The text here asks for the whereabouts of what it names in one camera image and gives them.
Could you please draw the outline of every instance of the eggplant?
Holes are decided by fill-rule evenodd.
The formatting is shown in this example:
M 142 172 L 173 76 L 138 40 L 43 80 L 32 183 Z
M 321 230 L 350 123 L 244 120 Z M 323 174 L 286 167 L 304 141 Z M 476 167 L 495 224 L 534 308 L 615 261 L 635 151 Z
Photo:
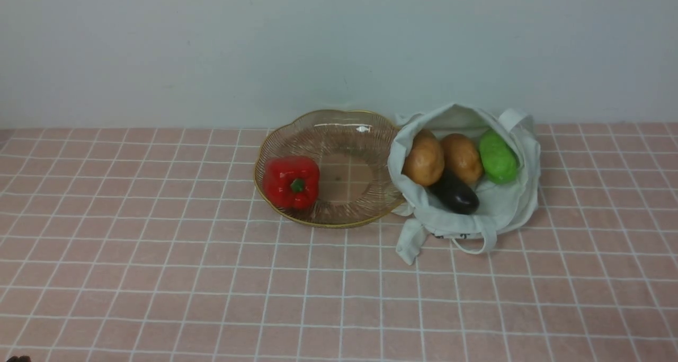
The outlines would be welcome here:
M 443 176 L 429 186 L 429 191 L 453 213 L 470 215 L 480 206 L 475 191 L 447 168 L 443 170 Z

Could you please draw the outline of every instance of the wall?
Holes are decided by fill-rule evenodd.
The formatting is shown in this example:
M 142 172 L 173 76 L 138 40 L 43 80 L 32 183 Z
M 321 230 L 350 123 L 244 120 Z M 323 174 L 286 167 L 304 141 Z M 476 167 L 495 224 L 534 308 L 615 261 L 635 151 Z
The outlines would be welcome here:
M 0 127 L 678 121 L 675 0 L 0 0 Z

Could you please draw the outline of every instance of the cloth bag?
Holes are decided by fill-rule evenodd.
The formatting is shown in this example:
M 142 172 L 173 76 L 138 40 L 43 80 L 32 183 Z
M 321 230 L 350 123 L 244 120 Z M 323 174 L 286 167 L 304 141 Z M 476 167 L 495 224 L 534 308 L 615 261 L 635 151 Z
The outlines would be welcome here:
M 396 124 L 402 129 L 391 143 L 388 173 L 406 200 L 393 213 L 414 215 L 405 221 L 396 246 L 397 253 L 407 264 L 414 263 L 429 233 L 451 239 L 467 253 L 480 254 L 494 248 L 498 234 L 521 227 L 530 219 L 537 208 L 541 173 L 541 147 L 536 140 L 532 116 L 507 109 L 495 117 L 482 109 L 453 104 L 429 113 L 396 116 Z M 477 212 L 473 215 L 450 212 L 427 189 L 402 174 L 405 157 L 412 149 L 412 139 L 422 128 L 431 130 L 438 139 L 450 133 L 461 133 L 476 143 L 486 130 L 494 129 L 518 157 L 518 177 L 504 185 L 481 178 L 475 187 L 480 200 Z M 480 248 L 471 249 L 458 243 L 460 239 L 484 241 Z

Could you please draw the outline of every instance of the green vegetable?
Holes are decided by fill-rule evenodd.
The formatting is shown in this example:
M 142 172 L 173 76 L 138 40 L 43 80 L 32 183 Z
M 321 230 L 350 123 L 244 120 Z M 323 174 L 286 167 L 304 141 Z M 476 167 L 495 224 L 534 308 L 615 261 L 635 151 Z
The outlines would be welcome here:
M 480 137 L 480 159 L 487 178 L 498 185 L 515 181 L 518 160 L 501 135 L 490 129 Z

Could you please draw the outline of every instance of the potato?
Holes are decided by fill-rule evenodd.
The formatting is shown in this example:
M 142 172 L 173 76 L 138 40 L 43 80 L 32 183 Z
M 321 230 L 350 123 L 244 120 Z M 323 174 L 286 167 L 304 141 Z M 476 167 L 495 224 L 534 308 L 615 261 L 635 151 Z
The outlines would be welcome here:
M 414 137 L 412 150 L 405 158 L 403 174 L 414 183 L 428 187 L 440 179 L 443 169 L 443 147 L 431 131 L 421 130 Z
M 480 154 L 470 138 L 463 134 L 450 134 L 441 141 L 445 168 L 455 173 L 465 184 L 474 186 L 483 175 Z

